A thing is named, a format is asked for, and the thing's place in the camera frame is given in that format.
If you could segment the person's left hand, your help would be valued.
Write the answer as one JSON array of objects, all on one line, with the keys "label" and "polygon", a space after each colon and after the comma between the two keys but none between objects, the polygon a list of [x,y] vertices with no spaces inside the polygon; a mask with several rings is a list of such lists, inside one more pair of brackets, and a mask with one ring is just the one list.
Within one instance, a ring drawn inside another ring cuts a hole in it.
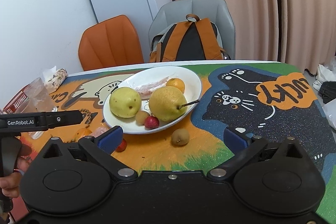
[{"label": "person's left hand", "polygon": [[18,198],[20,196],[19,184],[23,175],[19,172],[26,172],[30,166],[26,160],[26,156],[29,156],[32,152],[30,146],[23,144],[20,150],[20,154],[17,158],[17,165],[14,168],[14,172],[8,176],[1,177],[1,191],[4,196],[8,198]]}]

